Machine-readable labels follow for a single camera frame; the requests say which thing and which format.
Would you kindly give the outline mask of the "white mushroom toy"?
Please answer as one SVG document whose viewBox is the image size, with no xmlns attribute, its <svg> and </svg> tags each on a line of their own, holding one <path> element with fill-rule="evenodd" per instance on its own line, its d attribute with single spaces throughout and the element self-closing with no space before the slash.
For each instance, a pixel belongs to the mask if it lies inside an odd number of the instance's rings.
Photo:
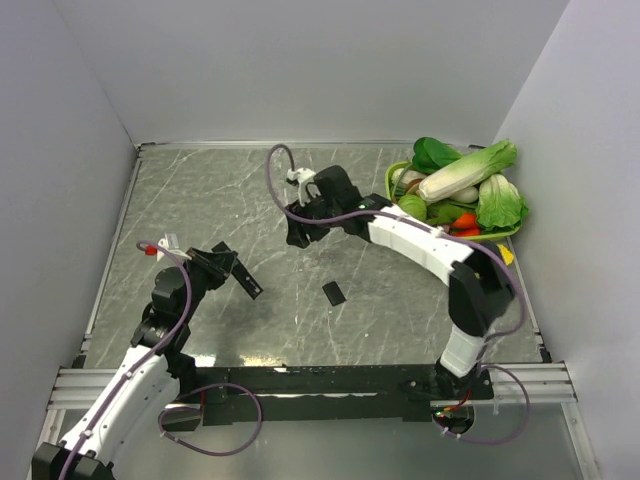
<svg viewBox="0 0 640 480">
<path fill-rule="evenodd" d="M 424 179 L 426 175 L 422 172 L 415 171 L 412 169 L 406 170 L 404 167 L 398 168 L 391 173 L 390 176 L 390 186 L 392 188 L 396 188 L 397 190 L 408 188 L 408 185 L 413 181 L 418 180 L 421 181 Z"/>
</svg>

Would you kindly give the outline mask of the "black remote control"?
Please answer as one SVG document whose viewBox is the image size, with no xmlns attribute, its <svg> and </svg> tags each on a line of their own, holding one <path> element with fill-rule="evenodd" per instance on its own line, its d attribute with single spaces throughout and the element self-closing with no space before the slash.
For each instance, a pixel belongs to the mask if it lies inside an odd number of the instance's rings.
<svg viewBox="0 0 640 480">
<path fill-rule="evenodd" d="M 240 261 L 235 250 L 225 242 L 220 242 L 211 249 L 211 253 L 215 256 L 214 264 L 221 273 L 226 278 L 232 276 L 252 300 L 256 300 L 261 295 L 263 288 Z"/>
</svg>

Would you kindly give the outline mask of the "dark green spinach toy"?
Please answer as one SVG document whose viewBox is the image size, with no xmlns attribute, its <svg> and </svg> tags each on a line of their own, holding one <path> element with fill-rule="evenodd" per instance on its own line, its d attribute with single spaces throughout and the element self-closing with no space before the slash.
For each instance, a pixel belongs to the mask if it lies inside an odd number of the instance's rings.
<svg viewBox="0 0 640 480">
<path fill-rule="evenodd" d="M 412 166 L 425 174 L 433 174 L 463 157 L 459 151 L 433 137 L 419 138 L 413 145 L 413 152 Z"/>
</svg>

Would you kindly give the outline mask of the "white radish toy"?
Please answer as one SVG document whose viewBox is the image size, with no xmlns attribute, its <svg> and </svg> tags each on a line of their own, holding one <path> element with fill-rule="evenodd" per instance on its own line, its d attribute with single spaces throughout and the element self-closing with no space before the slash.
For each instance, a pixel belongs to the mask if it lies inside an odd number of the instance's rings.
<svg viewBox="0 0 640 480">
<path fill-rule="evenodd" d="M 476 202 L 478 198 L 479 198 L 479 190 L 476 186 L 470 186 L 470 187 L 461 189 L 449 197 L 450 200 L 460 202 L 460 203 L 465 203 L 465 204 L 472 204 Z"/>
</svg>

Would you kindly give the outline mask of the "orange carrot toy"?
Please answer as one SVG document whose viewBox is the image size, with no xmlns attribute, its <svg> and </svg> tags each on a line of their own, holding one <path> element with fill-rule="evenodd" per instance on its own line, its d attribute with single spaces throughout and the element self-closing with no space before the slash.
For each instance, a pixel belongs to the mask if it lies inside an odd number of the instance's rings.
<svg viewBox="0 0 640 480">
<path fill-rule="evenodd" d="M 476 215 L 464 213 L 450 225 L 450 229 L 455 231 L 478 230 Z"/>
</svg>

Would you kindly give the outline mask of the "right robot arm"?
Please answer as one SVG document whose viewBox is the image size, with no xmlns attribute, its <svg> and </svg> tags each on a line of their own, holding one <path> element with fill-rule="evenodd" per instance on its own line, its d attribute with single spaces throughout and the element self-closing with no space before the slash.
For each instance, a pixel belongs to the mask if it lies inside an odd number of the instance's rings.
<svg viewBox="0 0 640 480">
<path fill-rule="evenodd" d="M 286 207 L 289 245 L 306 248 L 340 228 L 408 258 L 448 287 L 453 326 L 437 362 L 436 383 L 444 396 L 462 396 L 471 387 L 470 373 L 480 362 L 491 325 L 515 297 L 504 269 L 494 261 L 500 257 L 497 247 L 484 244 L 479 251 L 447 239 L 388 199 L 361 195 L 340 166 L 318 173 L 289 169 L 286 181 L 298 189 L 298 199 Z"/>
</svg>

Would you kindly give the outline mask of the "black battery compartment cover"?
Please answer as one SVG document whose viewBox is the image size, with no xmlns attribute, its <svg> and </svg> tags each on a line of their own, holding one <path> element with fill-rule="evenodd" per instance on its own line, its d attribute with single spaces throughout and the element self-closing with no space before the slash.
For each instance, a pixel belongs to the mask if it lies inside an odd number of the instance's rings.
<svg viewBox="0 0 640 480">
<path fill-rule="evenodd" d="M 345 294 L 336 281 L 326 283 L 322 286 L 322 290 L 332 306 L 338 306 L 346 301 Z"/>
</svg>

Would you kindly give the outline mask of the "red chili toy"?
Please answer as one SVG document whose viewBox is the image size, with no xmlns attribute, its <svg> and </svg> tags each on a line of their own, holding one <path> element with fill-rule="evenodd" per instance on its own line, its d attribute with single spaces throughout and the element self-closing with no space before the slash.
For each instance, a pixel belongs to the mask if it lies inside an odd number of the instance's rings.
<svg viewBox="0 0 640 480">
<path fill-rule="evenodd" d="M 482 234 L 482 231 L 478 228 L 454 230 L 451 234 L 455 237 L 475 237 Z"/>
</svg>

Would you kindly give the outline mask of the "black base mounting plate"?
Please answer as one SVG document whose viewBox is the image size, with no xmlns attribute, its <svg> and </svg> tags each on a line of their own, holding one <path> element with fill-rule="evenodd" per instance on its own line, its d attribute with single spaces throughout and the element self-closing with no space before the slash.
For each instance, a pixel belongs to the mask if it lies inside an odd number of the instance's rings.
<svg viewBox="0 0 640 480">
<path fill-rule="evenodd" d="M 399 418 L 429 422 L 435 407 L 491 400 L 490 376 L 458 379 L 435 364 L 198 367 L 178 402 L 197 406 L 205 426 L 262 419 Z"/>
</svg>

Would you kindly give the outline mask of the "green leafy lettuce toy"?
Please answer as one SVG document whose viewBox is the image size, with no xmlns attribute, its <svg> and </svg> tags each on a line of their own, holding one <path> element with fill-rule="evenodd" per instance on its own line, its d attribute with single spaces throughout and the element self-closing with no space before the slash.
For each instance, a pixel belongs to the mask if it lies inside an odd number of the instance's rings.
<svg viewBox="0 0 640 480">
<path fill-rule="evenodd" d="M 494 174 L 480 184 L 476 219 L 482 229 L 515 229 L 527 213 L 525 198 L 504 175 Z"/>
</svg>

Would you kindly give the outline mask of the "round green cabbage toy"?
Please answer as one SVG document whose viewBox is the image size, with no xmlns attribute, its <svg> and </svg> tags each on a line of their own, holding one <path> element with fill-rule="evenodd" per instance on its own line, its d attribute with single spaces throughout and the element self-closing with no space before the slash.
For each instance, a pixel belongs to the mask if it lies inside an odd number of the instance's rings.
<svg viewBox="0 0 640 480">
<path fill-rule="evenodd" d="M 397 205 L 410 217 L 420 222 L 427 220 L 427 205 L 420 196 L 406 194 L 398 199 Z"/>
</svg>

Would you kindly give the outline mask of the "aluminium frame rail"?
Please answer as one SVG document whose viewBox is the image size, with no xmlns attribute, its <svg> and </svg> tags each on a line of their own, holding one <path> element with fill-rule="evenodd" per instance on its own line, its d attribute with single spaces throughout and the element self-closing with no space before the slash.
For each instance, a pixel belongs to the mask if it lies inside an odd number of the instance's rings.
<svg viewBox="0 0 640 480">
<path fill-rule="evenodd" d="M 47 410 L 88 410 L 116 373 L 114 369 L 61 369 Z M 490 371 L 494 397 L 472 405 L 564 404 L 578 401 L 563 363 L 512 363 Z"/>
</svg>

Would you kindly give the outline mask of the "green vegetable basket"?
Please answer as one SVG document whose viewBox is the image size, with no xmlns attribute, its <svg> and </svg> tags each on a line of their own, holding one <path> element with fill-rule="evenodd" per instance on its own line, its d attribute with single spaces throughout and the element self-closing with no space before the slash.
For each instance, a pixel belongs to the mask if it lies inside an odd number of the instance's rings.
<svg viewBox="0 0 640 480">
<path fill-rule="evenodd" d="M 406 194 L 418 195 L 417 188 L 418 188 L 418 184 L 420 183 L 420 181 L 418 180 L 415 180 L 411 184 L 409 184 L 406 190 L 404 189 L 397 190 L 396 188 L 392 188 L 390 186 L 391 173 L 394 170 L 401 167 L 404 167 L 406 170 L 408 169 L 414 170 L 409 162 L 399 162 L 391 165 L 386 171 L 386 177 L 385 177 L 386 196 L 393 204 L 396 204 L 398 199 Z M 445 199 L 443 201 L 440 201 L 439 203 L 432 204 L 431 206 L 427 205 L 427 220 L 423 223 L 427 223 L 429 226 L 433 226 L 434 228 L 440 228 L 446 234 L 453 236 L 451 232 L 454 230 L 450 229 L 450 225 L 464 213 L 473 213 L 476 215 L 475 210 L 476 210 L 475 204 L 465 204 L 465 203 L 460 203 L 453 200 Z M 515 234 L 519 230 L 520 226 L 512 230 L 486 231 L 482 229 L 479 225 L 479 229 L 482 231 L 481 235 L 475 236 L 475 237 L 459 237 L 459 238 L 467 238 L 471 241 L 477 241 L 477 242 L 483 241 L 483 240 L 498 241 Z"/>
</svg>

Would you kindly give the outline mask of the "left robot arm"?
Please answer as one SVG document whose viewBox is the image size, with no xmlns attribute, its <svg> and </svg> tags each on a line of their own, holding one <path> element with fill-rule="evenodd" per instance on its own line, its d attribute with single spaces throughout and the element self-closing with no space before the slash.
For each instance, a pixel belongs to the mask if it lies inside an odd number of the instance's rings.
<svg viewBox="0 0 640 480">
<path fill-rule="evenodd" d="M 145 421 L 172 400 L 195 395 L 195 361 L 182 351 L 188 323 L 205 295 L 231 276 L 238 255 L 220 242 L 209 251 L 191 248 L 169 257 L 174 264 L 156 275 L 151 300 L 118 370 L 61 440 L 37 448 L 33 478 L 115 478 L 117 461 Z"/>
</svg>

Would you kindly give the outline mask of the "large napa cabbage toy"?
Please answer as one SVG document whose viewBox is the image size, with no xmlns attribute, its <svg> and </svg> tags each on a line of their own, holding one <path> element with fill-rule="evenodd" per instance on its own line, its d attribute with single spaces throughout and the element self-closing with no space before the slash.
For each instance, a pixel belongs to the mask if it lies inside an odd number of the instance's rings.
<svg viewBox="0 0 640 480">
<path fill-rule="evenodd" d="M 516 145 L 503 140 L 463 156 L 422 180 L 418 187 L 419 195 L 427 204 L 449 198 L 513 166 L 517 154 Z"/>
</svg>

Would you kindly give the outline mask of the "yellow cabbage toy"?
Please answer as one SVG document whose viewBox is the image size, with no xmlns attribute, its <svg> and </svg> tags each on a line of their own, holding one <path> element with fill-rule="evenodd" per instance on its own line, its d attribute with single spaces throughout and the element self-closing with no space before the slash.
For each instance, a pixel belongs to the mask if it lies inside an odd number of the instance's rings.
<svg viewBox="0 0 640 480">
<path fill-rule="evenodd" d="M 498 244 L 498 248 L 500 251 L 500 255 L 502 257 L 502 260 L 504 261 L 504 263 L 507 266 L 510 266 L 513 264 L 514 260 L 515 260 L 515 255 L 514 253 L 511 251 L 510 248 L 508 248 L 506 245 L 504 244 Z"/>
</svg>

